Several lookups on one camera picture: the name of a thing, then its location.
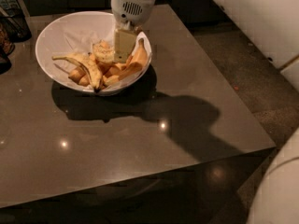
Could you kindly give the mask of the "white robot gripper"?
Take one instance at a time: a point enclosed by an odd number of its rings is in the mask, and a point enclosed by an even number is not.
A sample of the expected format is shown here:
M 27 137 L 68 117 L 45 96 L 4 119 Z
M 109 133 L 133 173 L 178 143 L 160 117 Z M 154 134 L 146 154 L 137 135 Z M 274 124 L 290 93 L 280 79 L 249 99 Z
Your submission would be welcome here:
M 135 48 L 136 27 L 150 17 L 156 0 L 111 0 L 111 9 L 120 28 L 114 32 L 114 61 L 124 63 Z

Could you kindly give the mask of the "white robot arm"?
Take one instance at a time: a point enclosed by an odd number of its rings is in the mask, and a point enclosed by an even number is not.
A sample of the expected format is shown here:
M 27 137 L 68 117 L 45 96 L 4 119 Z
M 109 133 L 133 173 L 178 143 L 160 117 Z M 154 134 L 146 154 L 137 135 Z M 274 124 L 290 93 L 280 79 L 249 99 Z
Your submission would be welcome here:
M 207 51 L 276 146 L 258 157 L 217 161 L 199 171 L 202 186 L 251 177 L 214 213 L 199 209 L 193 224 L 298 224 L 299 100 L 298 0 L 160 0 L 189 25 L 228 20 L 261 59 L 238 54 L 235 44 L 207 43 Z

